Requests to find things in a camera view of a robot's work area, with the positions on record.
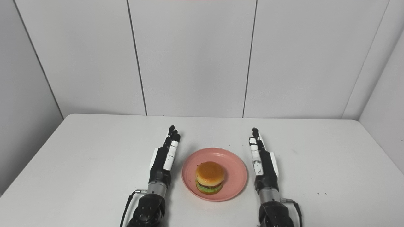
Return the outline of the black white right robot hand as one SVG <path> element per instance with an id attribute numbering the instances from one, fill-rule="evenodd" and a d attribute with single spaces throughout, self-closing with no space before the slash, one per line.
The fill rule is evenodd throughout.
<path id="1" fill-rule="evenodd" d="M 274 153 L 267 151 L 258 128 L 252 129 L 249 146 L 255 173 L 255 191 L 258 194 L 265 188 L 279 191 L 278 170 Z"/>

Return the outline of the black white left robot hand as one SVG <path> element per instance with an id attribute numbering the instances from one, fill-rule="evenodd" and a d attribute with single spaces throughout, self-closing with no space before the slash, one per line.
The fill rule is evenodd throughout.
<path id="1" fill-rule="evenodd" d="M 162 183 L 169 187 L 172 181 L 171 169 L 175 160 L 176 151 L 181 139 L 174 125 L 168 129 L 163 145 L 157 149 L 153 165 L 150 169 L 148 183 Z"/>

